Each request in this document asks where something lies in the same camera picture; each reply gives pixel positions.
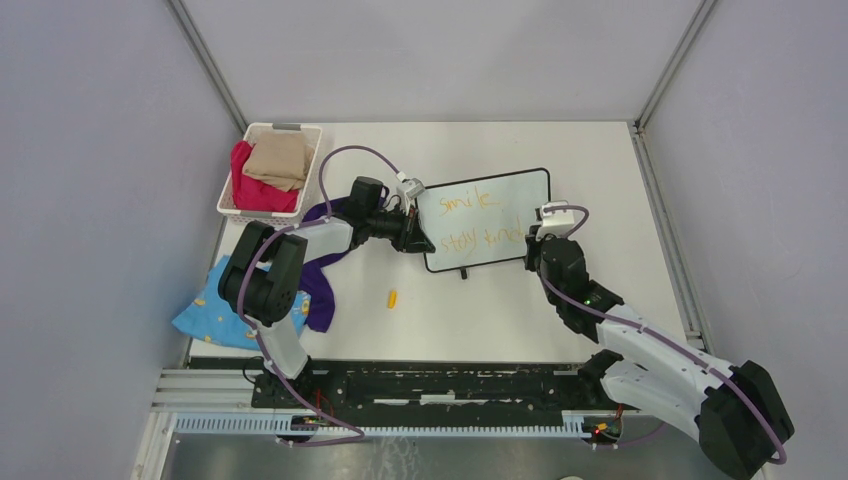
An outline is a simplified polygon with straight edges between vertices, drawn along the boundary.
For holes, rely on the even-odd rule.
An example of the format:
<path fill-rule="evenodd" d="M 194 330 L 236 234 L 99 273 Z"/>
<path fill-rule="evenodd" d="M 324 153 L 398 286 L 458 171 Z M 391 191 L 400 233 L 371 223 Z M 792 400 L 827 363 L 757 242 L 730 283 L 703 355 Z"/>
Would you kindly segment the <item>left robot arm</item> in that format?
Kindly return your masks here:
<path fill-rule="evenodd" d="M 382 182 L 360 176 L 339 205 L 327 204 L 313 220 L 275 228 L 251 221 L 243 229 L 221 274 L 218 295 L 253 330 L 270 371 L 279 376 L 275 392 L 290 407 L 306 405 L 314 381 L 302 373 L 309 356 L 290 318 L 306 263 L 385 239 L 400 253 L 435 250 L 415 205 L 425 191 L 417 179 L 396 188 L 399 200 L 389 207 Z"/>

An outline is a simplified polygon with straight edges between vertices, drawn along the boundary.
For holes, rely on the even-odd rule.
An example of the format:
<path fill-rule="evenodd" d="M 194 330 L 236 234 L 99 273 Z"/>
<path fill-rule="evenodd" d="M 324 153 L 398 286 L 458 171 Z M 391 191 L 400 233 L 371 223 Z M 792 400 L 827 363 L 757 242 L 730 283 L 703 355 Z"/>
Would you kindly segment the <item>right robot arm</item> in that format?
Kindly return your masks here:
<path fill-rule="evenodd" d="M 770 373 L 747 360 L 715 357 L 647 321 L 590 278 L 579 244 L 540 225 L 525 237 L 525 267 L 572 332 L 600 347 L 580 371 L 577 392 L 591 408 L 634 407 L 686 434 L 733 479 L 787 462 L 795 428 Z"/>

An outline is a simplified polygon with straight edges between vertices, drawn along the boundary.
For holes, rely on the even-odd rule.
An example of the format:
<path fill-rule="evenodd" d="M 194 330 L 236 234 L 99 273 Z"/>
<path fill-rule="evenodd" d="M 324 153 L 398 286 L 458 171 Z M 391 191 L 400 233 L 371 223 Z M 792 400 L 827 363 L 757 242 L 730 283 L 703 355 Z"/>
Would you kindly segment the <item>black framed whiteboard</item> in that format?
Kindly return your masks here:
<path fill-rule="evenodd" d="M 521 259 L 536 210 L 551 200 L 544 168 L 428 186 L 417 197 L 421 227 L 435 251 L 430 273 Z"/>

